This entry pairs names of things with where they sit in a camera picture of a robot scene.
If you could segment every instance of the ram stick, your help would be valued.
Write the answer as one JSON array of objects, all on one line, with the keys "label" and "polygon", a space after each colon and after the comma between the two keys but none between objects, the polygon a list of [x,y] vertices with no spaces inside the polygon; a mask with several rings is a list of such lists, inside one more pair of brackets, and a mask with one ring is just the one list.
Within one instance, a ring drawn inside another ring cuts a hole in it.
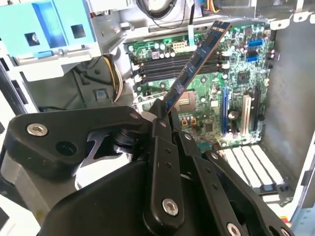
[{"label": "ram stick", "polygon": [[174,107],[230,27],[230,23],[222,21],[215,21],[212,24],[205,34],[204,40],[201,41],[165,96],[164,101],[166,102],[168,112]]}]

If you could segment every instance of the memory slot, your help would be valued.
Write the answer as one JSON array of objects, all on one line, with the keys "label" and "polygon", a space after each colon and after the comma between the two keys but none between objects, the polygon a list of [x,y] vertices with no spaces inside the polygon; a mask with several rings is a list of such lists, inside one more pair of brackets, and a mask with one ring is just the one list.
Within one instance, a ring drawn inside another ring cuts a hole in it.
[{"label": "memory slot", "polygon": [[[214,73],[218,72],[219,68],[215,65],[209,66],[209,67],[203,67],[200,69],[198,74],[208,74],[208,73]],[[166,79],[172,79],[179,75],[181,70],[176,71],[166,71],[165,73],[156,73],[155,75],[148,74],[146,77],[143,78],[145,82],[153,82],[153,81],[159,81],[159,80],[166,80]]]},{"label": "memory slot", "polygon": [[[208,60],[212,59],[219,59],[218,55],[211,55]],[[166,58],[166,59],[159,59],[155,61],[147,61],[143,62],[143,65],[141,66],[144,69],[150,69],[150,68],[156,68],[156,67],[163,67],[165,65],[171,65],[171,64],[178,64],[178,63],[183,63],[184,65],[188,62],[190,57],[174,57],[174,58]]]},{"label": "memory slot", "polygon": [[[144,61],[141,63],[143,63],[146,66],[150,66],[150,65],[156,65],[160,62],[171,62],[174,60],[181,60],[181,59],[187,59],[187,61],[188,61],[190,59],[190,57],[191,57],[191,54],[188,54],[188,55],[175,56],[174,58],[153,59],[153,60]],[[213,51],[213,53],[210,55],[210,57],[219,57],[219,55],[217,55],[216,51]]]},{"label": "memory slot", "polygon": [[[220,61],[217,58],[211,59],[206,61],[206,63],[203,65],[203,67],[207,66],[207,65],[211,65],[211,64],[218,64],[220,63]],[[141,74],[149,74],[149,73],[154,73],[154,72],[160,72],[160,71],[167,71],[167,70],[175,70],[175,69],[183,69],[183,67],[185,66],[186,62],[179,62],[179,63],[166,63],[164,65],[160,65],[160,66],[156,66],[156,67],[152,67],[152,68],[146,68],[144,67],[143,69],[140,70]]]}]

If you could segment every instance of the black cable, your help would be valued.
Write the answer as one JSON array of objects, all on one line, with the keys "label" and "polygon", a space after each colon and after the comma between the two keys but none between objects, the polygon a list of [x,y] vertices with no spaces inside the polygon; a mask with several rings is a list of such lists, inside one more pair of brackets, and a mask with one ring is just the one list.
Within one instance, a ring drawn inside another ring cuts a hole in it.
[{"label": "black cable", "polygon": [[195,3],[191,6],[189,25],[192,25],[192,23],[193,23],[193,16],[194,16],[194,14],[195,14]]},{"label": "black cable", "polygon": [[167,29],[167,30],[174,30],[174,29],[180,27],[180,26],[183,24],[184,19],[185,19],[185,12],[186,12],[186,1],[185,1],[185,3],[184,3],[184,12],[183,12],[183,18],[182,18],[181,22],[180,22],[177,26],[172,27],[172,28],[170,28],[170,27],[165,27],[165,26],[161,26],[161,25],[159,25],[154,19],[152,19],[152,18],[151,18],[151,19],[152,19],[153,22],[154,22],[158,27],[160,27],[160,28]]},{"label": "black cable", "polygon": [[170,4],[165,10],[158,13],[153,13],[147,8],[146,4],[144,3],[144,0],[136,0],[136,4],[138,8],[148,17],[150,17],[152,20],[161,20],[165,18],[166,16],[168,16],[173,10],[176,2],[177,0],[172,0],[172,2],[170,2]]},{"label": "black cable", "polygon": [[102,56],[100,56],[96,61],[95,61],[95,63],[92,65],[92,66],[90,66],[90,64],[92,64],[92,63],[90,63],[86,68],[84,68],[84,69],[86,69],[86,70],[89,70],[89,69],[93,69],[96,65],[97,65],[97,63],[99,62],[99,60],[102,58]]},{"label": "black cable", "polygon": [[92,76],[90,76],[90,75],[87,75],[86,73],[84,73],[84,71],[79,70],[77,67],[74,67],[73,70],[74,70],[77,74],[79,74],[79,75],[82,74],[82,75],[84,76],[84,78],[86,78],[86,79],[88,79],[88,80],[91,80],[91,81],[93,81],[93,82],[95,82],[95,83],[99,83],[99,84],[103,84],[103,85],[112,85],[111,82],[106,82],[106,81],[100,80],[100,79],[98,79],[98,78],[92,77]]}]

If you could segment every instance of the screw hole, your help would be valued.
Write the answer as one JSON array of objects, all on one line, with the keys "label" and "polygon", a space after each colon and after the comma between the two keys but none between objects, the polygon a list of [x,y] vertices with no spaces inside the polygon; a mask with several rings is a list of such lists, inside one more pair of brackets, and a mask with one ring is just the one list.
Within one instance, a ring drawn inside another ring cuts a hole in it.
[{"label": "screw hole", "polygon": [[56,150],[64,156],[72,156],[77,153],[77,147],[68,141],[61,141],[56,143]]},{"label": "screw hole", "polygon": [[169,162],[166,162],[165,165],[166,165],[166,167],[169,168],[169,169],[172,169],[172,168],[173,168],[172,164],[169,163]]}]

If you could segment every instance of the pcie slot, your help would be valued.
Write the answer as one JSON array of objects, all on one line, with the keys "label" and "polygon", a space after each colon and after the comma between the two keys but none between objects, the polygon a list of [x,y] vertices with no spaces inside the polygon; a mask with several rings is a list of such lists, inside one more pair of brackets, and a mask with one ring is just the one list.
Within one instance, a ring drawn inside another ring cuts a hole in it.
[{"label": "pcie slot", "polygon": [[222,95],[222,134],[227,132],[227,110],[228,110],[228,91],[227,88],[223,88]]},{"label": "pcie slot", "polygon": [[241,134],[247,135],[250,129],[252,97],[249,95],[243,96],[242,118],[241,118]]},{"label": "pcie slot", "polygon": [[258,128],[258,113],[259,113],[260,97],[261,97],[261,90],[258,85],[255,87],[252,118],[251,118],[253,131],[256,131]]}]

